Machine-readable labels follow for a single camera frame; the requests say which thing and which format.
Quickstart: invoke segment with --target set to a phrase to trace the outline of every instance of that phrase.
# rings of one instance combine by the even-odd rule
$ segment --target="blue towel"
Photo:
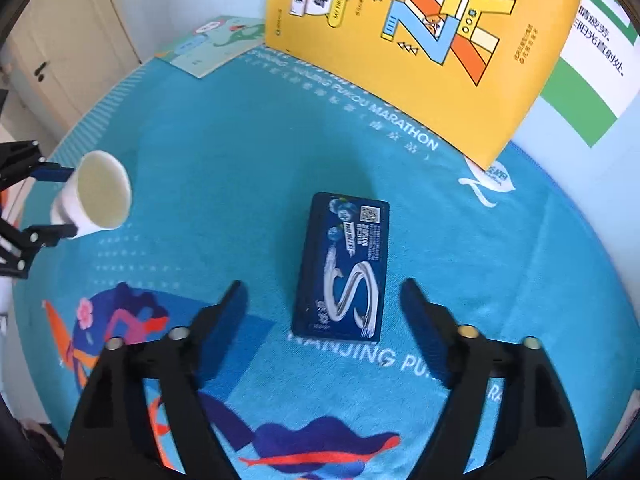
[[[592,229],[515,145],[485,174],[376,97],[260,47],[202,80],[152,60],[53,160],[74,165],[92,149],[127,167],[129,221],[42,251],[15,292],[24,353],[62,434],[90,371],[82,357],[105,336],[156,338],[243,280],[248,311],[222,362],[219,348],[205,352],[218,375],[200,393],[240,476],[405,478],[447,397],[399,307],[400,285],[414,277],[489,338],[542,339],[597,465],[634,387],[640,330]],[[36,184],[23,225],[47,221],[58,189]],[[390,203],[377,346],[289,333],[319,190]],[[62,350],[52,316],[68,330]],[[157,386],[148,395],[157,400]],[[489,384],[468,468],[485,460],[500,395]],[[156,408],[166,460],[179,467]]]

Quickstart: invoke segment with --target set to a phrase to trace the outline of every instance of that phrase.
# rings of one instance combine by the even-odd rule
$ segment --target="qr code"
[[[380,223],[380,208],[370,207],[368,205],[360,206],[360,221],[371,222],[373,224]]]

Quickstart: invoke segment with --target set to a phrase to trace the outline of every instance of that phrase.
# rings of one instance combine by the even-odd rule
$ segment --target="yellow book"
[[[388,101],[486,169],[540,94],[579,3],[269,0],[266,44]]]

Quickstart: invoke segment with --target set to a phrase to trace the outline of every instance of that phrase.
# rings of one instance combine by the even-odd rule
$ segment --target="leaf-shaped logo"
[[[473,173],[476,179],[473,180],[471,178],[460,178],[458,182],[463,186],[470,186],[471,189],[473,189],[475,195],[478,197],[478,200],[485,207],[495,207],[497,204],[495,204],[494,202],[489,202],[482,194],[482,191],[478,186],[485,187],[491,191],[496,191],[498,193],[507,193],[515,190],[515,186],[511,181],[509,172],[497,160],[486,171],[484,171],[482,168],[480,168],[480,166],[478,166],[468,158],[465,157],[465,160],[466,164],[471,170],[471,173]]]

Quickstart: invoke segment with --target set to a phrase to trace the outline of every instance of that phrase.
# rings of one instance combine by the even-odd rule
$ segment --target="white door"
[[[31,0],[8,46],[64,130],[140,64],[111,0]]]

